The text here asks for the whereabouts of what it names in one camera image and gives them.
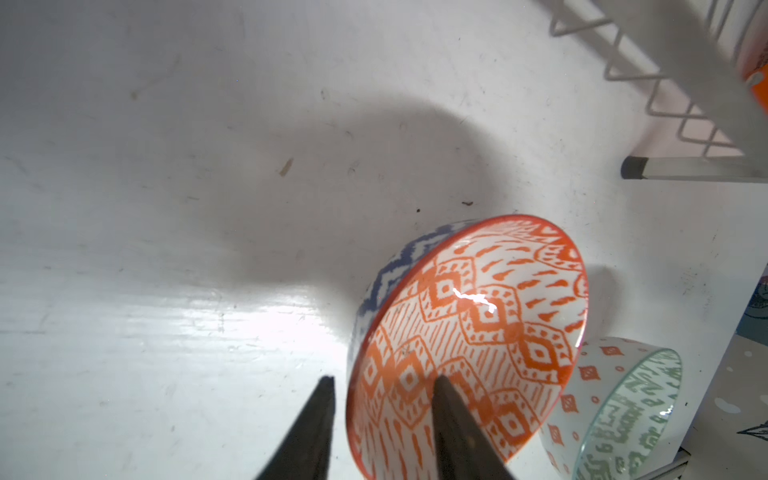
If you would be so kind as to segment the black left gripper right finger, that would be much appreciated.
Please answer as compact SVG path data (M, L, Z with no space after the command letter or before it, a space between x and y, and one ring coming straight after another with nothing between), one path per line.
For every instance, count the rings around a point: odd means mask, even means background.
M513 480L446 376L433 387L433 435L440 480Z

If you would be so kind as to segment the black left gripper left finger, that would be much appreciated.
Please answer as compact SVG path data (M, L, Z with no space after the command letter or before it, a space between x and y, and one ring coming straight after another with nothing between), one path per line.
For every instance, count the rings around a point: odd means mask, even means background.
M327 479L335 406L334 378L323 376L256 479Z

